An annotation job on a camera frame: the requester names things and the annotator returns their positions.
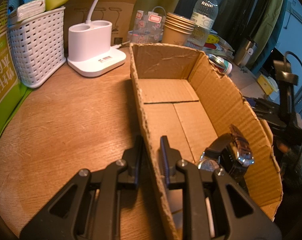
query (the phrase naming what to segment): plastic basket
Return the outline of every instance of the plastic basket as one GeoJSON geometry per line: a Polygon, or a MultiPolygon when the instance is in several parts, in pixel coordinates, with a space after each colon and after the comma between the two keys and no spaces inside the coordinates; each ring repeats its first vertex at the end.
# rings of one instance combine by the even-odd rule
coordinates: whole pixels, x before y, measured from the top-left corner
{"type": "Polygon", "coordinates": [[[9,27],[14,65],[27,87],[40,87],[66,61],[64,9],[44,12],[9,27]]]}

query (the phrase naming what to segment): green plastic bag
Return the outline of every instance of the green plastic bag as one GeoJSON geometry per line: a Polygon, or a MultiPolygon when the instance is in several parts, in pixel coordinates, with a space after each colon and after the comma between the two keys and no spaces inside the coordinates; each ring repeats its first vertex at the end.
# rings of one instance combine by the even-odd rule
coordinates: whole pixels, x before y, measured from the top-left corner
{"type": "Polygon", "coordinates": [[[31,89],[23,85],[14,68],[7,34],[8,0],[0,5],[0,136],[31,89]]]}

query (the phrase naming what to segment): metal bolt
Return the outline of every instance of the metal bolt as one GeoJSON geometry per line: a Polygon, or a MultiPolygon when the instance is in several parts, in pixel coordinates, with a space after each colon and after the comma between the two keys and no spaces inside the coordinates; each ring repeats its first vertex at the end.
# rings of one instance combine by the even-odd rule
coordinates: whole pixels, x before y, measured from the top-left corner
{"type": "Polygon", "coordinates": [[[115,161],[115,164],[120,167],[123,167],[126,164],[126,161],[123,159],[119,159],[119,160],[115,161]]]}
{"type": "Polygon", "coordinates": [[[184,167],[184,166],[188,165],[188,161],[182,159],[182,160],[179,160],[178,164],[179,164],[180,166],[184,167]]]}
{"type": "Polygon", "coordinates": [[[79,171],[79,175],[81,177],[86,177],[86,176],[88,176],[88,174],[89,174],[89,170],[87,170],[87,169],[82,169],[79,171]]]}
{"type": "Polygon", "coordinates": [[[215,173],[217,174],[217,176],[224,176],[225,171],[224,169],[220,168],[220,169],[216,169],[215,173]]]}

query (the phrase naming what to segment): wooden table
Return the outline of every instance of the wooden table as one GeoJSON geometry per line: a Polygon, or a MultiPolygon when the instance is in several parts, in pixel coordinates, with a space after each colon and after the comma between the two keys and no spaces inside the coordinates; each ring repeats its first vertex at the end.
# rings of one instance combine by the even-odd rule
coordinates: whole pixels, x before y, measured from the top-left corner
{"type": "MultiPolygon", "coordinates": [[[[32,216],[81,168],[119,159],[140,133],[126,63],[99,78],[63,65],[22,104],[0,139],[0,215],[18,236],[32,216]]],[[[240,89],[253,84],[234,68],[240,89]]],[[[165,239],[145,158],[138,193],[124,191],[121,239],[165,239]]]]}

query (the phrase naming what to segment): clear plastic bottle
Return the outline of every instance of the clear plastic bottle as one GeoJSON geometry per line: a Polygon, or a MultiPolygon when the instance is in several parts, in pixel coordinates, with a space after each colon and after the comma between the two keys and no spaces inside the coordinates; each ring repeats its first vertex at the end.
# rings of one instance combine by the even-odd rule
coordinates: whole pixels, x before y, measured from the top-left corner
{"type": "Polygon", "coordinates": [[[194,6],[191,20],[195,28],[186,43],[187,47],[202,49],[217,17],[218,5],[216,0],[198,0],[194,6]]]}

